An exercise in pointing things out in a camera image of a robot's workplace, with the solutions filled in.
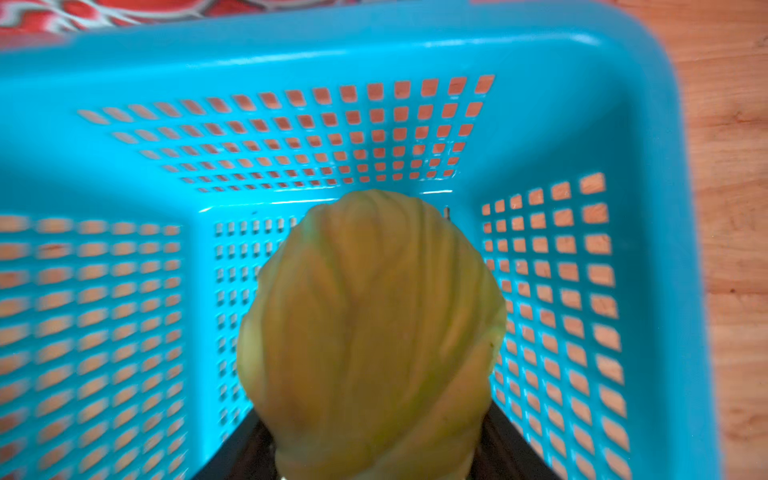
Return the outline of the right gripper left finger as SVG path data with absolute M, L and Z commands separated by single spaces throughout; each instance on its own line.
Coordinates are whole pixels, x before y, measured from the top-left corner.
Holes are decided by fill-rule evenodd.
M 273 436 L 254 410 L 225 440 L 194 480 L 277 480 Z

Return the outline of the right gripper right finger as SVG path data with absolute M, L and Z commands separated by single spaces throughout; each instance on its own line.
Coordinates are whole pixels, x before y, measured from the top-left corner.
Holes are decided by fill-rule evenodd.
M 558 480 L 559 476 L 492 402 L 470 468 L 473 480 Z

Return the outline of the green cabbage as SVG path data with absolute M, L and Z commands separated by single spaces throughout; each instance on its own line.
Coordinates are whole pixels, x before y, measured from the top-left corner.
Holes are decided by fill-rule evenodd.
M 381 190 L 311 208 L 262 268 L 237 372 L 287 479 L 464 479 L 506 304 L 432 205 Z

